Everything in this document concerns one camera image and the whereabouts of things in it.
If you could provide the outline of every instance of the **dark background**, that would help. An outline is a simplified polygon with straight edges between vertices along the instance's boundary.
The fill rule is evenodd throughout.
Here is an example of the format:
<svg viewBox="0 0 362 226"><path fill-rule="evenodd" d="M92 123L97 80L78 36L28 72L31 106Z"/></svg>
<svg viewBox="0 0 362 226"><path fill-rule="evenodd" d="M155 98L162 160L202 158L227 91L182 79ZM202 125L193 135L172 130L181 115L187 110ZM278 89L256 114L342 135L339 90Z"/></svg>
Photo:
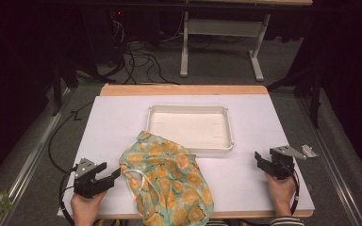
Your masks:
<svg viewBox="0 0 362 226"><path fill-rule="evenodd" d="M313 7L335 3L345 8L343 13L314 21L309 15L272 15L265 39L281 36L283 41L289 41L305 37L289 75L325 53L321 86L362 160L362 1L314 1ZM107 13L107 9L95 10ZM94 15L85 8L51 10L41 9L30 0L0 1L0 164L45 108L45 91L52 84L58 62L64 65L61 76L70 76L65 80L75 86L76 69L96 73L97 63L118 59L96 44L107 41L105 35L102 38L97 34L110 31L107 20ZM135 37L158 44L158 31L172 34L178 27L179 14L128 10L122 20ZM91 30L100 22L101 30ZM326 46L326 51L322 51L322 46Z"/></svg>

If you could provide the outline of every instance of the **human hand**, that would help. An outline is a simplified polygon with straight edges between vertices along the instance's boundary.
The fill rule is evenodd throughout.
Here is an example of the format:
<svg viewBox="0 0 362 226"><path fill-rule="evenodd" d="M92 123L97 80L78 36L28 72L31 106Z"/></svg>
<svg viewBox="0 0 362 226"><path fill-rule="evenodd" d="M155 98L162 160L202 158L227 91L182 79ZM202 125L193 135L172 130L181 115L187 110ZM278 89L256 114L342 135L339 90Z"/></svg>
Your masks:
<svg viewBox="0 0 362 226"><path fill-rule="evenodd" d="M99 206L106 193L106 191L99 193L92 199L73 194L71 206L75 226L91 226L93 224L98 217Z"/></svg>
<svg viewBox="0 0 362 226"><path fill-rule="evenodd" d="M291 216L290 199L295 193L295 182L292 177L284 180L277 180L266 172L269 181L269 192L274 205L277 217Z"/></svg>

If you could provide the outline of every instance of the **white tray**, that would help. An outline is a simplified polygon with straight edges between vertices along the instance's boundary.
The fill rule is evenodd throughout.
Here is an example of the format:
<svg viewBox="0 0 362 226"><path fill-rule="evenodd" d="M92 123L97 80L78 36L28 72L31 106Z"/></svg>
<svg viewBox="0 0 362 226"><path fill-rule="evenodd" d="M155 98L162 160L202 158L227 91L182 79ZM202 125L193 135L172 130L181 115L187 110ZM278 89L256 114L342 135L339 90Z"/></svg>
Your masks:
<svg viewBox="0 0 362 226"><path fill-rule="evenodd" d="M228 109L223 106L153 105L146 131L193 153L227 153L234 146Z"/></svg>

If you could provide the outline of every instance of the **white desk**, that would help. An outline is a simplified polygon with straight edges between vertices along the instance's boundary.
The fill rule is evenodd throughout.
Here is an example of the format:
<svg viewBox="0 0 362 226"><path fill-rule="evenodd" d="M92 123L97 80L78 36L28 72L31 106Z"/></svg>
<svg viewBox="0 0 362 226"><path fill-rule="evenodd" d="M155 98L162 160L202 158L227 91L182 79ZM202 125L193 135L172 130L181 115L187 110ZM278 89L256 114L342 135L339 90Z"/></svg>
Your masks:
<svg viewBox="0 0 362 226"><path fill-rule="evenodd" d="M119 167L118 160L125 149L146 128L148 109L152 105L222 105L229 110L235 146L227 155L197 159L212 191L213 217L273 216L267 180L264 172L256 166L254 152L270 159L269 148L286 145L288 141L264 87L109 86L103 88L101 95L115 96L96 97L74 163L78 163L81 157L98 164L107 162L107 169L98 176L108 176ZM299 169L296 170L301 179L301 197L295 216L309 217L314 205L304 178ZM68 186L73 185L73 180L72 174ZM64 196L70 214L72 196L71 189ZM108 191L99 216L140 218L125 176L118 178Z"/></svg>
<svg viewBox="0 0 362 226"><path fill-rule="evenodd" d="M259 5L281 5L281 6L311 6L312 0L199 0L193 2L222 2L222 3L240 3L240 4L259 4ZM184 12L184 42L181 55L182 77L188 76L188 37L189 34L200 35L222 35L237 37L256 38L255 49L249 50L249 58L255 72L257 81L263 81L263 73L258 63L257 55L266 34L271 15L266 14L261 22L241 22L241 21L222 21L210 19L190 19L189 13Z"/></svg>

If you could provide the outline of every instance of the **floral cloth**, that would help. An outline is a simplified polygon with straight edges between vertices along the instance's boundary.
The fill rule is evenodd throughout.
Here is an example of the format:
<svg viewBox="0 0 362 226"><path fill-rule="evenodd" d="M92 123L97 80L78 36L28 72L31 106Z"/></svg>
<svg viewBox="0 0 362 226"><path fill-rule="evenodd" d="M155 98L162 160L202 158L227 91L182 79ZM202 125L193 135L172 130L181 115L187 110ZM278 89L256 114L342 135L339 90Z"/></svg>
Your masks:
<svg viewBox="0 0 362 226"><path fill-rule="evenodd" d="M195 156L144 131L123 153L119 163L146 225L206 225L214 203Z"/></svg>

